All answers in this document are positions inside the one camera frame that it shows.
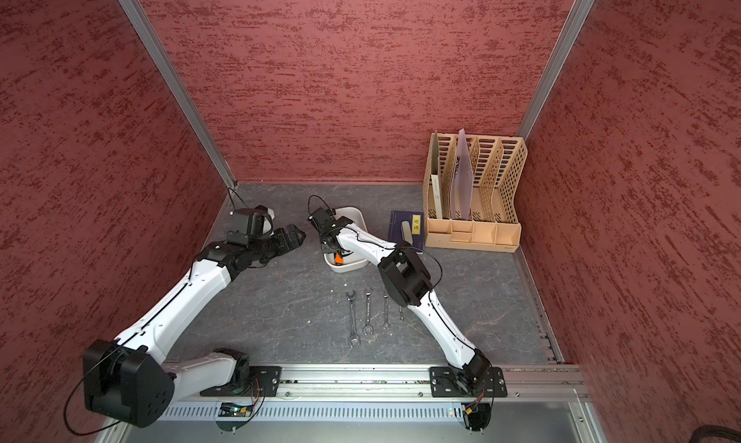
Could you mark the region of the medium silver combination wrench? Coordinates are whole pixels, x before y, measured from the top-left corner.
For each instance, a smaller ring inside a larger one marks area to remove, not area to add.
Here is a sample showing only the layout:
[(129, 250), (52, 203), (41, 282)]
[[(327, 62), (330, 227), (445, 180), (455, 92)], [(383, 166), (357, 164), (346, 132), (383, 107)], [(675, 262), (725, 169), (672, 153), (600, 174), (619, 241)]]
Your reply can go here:
[(367, 336), (374, 334), (374, 326), (372, 325), (372, 289), (368, 289), (365, 292), (365, 324), (363, 332)]

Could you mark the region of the small silver combination wrench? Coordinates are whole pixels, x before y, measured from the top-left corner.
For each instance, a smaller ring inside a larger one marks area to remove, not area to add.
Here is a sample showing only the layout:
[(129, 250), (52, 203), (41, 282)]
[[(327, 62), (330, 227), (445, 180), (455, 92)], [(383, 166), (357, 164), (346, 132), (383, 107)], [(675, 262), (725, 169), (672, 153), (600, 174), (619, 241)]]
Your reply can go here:
[(390, 309), (390, 300), (388, 294), (383, 295), (383, 323), (382, 323), (382, 329), (383, 330), (389, 330), (390, 329), (390, 316), (389, 316), (389, 310)]

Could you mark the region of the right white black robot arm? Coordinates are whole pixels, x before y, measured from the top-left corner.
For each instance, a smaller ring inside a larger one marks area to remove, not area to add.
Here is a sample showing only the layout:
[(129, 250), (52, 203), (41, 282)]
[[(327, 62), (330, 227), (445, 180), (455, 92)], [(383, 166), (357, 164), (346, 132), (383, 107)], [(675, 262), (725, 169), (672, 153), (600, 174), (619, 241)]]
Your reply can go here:
[(452, 369), (455, 388), (461, 394), (469, 397), (486, 394), (492, 365), (443, 307), (417, 249), (382, 240), (352, 220), (335, 218), (324, 210), (309, 215), (309, 222), (320, 236), (324, 253), (357, 254), (376, 265), (388, 296), (419, 318), (438, 342)]

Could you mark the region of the large silver combination wrench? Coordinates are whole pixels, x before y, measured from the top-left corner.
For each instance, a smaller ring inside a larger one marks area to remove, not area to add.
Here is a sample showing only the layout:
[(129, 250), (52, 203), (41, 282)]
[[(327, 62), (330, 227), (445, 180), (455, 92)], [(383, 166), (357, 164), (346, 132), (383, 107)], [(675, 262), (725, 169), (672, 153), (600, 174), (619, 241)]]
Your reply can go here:
[(360, 345), (360, 337), (357, 333), (357, 323), (356, 323), (356, 308), (355, 308), (355, 299), (356, 299), (356, 292), (355, 291), (349, 291), (346, 292), (345, 295), (347, 296), (347, 302), (349, 303), (349, 338), (347, 338), (347, 342), (349, 342), (349, 346), (351, 348), (355, 348)]

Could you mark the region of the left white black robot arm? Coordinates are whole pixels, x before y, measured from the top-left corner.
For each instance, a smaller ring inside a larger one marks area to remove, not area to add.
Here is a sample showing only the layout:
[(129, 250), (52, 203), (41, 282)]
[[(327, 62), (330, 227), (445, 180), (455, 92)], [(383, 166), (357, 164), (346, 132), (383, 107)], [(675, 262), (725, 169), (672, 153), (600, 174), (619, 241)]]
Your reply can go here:
[(294, 225), (257, 238), (231, 232), (208, 244), (175, 287), (114, 340), (96, 340), (82, 356), (87, 410), (144, 428), (173, 402), (215, 389), (240, 396), (258, 393), (248, 357), (231, 348), (179, 363), (170, 350), (212, 298), (247, 269), (262, 269), (297, 248), (306, 235)]

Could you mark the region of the white plastic storage tray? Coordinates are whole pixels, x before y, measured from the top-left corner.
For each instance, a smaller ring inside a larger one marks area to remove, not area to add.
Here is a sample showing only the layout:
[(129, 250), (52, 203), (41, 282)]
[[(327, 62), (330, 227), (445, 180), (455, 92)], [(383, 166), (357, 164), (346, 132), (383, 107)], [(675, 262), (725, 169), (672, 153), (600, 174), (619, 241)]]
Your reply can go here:
[[(366, 221), (363, 217), (362, 211), (355, 207), (343, 207), (335, 209), (335, 217), (347, 217), (353, 221), (355, 225), (357, 225), (360, 229), (363, 231), (368, 230)], [(334, 254), (323, 254), (322, 255), (324, 262), (332, 271), (335, 273), (346, 273), (349, 271), (357, 271), (357, 269), (362, 269), (365, 265), (368, 265), (369, 261), (360, 256), (357, 252), (350, 252), (349, 255), (343, 257), (345, 259), (345, 264), (341, 267), (336, 267), (333, 265), (333, 259)]]

